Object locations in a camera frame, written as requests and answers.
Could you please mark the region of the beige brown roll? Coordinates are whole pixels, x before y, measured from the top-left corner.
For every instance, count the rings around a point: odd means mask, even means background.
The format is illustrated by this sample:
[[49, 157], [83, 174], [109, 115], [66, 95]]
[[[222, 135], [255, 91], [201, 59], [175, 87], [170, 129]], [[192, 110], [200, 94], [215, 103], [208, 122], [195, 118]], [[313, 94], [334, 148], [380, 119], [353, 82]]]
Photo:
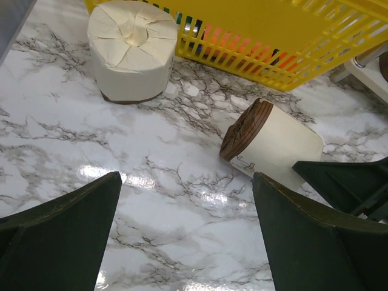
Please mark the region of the beige brown roll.
[[220, 157], [252, 177], [261, 172], [298, 190], [304, 180], [292, 169], [298, 161], [319, 161], [322, 138], [264, 99], [255, 100], [232, 124], [222, 141]]

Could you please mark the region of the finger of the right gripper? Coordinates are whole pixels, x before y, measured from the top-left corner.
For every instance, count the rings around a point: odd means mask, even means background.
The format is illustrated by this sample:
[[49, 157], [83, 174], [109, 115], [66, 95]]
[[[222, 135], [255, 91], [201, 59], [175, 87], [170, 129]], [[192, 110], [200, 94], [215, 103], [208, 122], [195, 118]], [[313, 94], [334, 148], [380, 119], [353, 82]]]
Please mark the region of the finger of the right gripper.
[[292, 169], [333, 208], [387, 219], [387, 158], [374, 162], [298, 161]]

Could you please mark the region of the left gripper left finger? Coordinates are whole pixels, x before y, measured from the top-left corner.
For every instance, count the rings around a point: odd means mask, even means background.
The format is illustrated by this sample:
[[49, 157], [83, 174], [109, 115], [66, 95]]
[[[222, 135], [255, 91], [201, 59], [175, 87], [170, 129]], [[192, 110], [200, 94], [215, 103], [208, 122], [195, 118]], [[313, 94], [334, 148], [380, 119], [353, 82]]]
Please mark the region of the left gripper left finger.
[[94, 290], [121, 187], [110, 172], [1, 218], [1, 290]]

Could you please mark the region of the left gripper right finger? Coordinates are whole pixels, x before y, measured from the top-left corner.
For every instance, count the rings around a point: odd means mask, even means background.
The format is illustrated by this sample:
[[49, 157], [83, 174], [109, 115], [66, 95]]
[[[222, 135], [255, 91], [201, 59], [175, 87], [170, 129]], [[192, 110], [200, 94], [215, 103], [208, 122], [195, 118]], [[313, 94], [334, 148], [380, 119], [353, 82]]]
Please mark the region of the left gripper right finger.
[[387, 225], [256, 172], [253, 195], [276, 290], [387, 290]]

